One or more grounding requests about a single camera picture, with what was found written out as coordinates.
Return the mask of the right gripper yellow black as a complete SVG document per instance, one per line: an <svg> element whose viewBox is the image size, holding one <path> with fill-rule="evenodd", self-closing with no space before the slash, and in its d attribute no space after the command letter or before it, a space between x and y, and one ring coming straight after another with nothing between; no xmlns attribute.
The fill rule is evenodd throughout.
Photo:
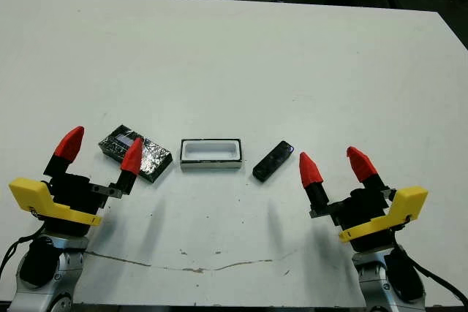
<svg viewBox="0 0 468 312"><path fill-rule="evenodd" d="M301 152L299 170L311 206L310 216L331 217L341 228L340 241L350 243L358 253L389 246L392 231L418 218L429 191L420 186L389 189L366 154L350 146L347 157L363 188L351 191L342 201L329 202L317 165Z"/></svg>

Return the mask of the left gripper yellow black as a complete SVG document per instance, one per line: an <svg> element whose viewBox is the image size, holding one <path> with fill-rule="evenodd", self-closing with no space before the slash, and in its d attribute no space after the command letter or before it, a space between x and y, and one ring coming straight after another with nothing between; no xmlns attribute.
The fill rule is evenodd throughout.
<svg viewBox="0 0 468 312"><path fill-rule="evenodd" d="M57 145L43 174L51 178L63 175L80 151L84 127L69 131ZM61 180L45 181L17 178L9 184L18 206L45 221L48 227L68 235L83 236L89 227L102 222L98 210L109 197L120 199L130 194L140 173L143 140L137 138L125 153L116 188L100 186L88 178L71 176Z"/></svg>

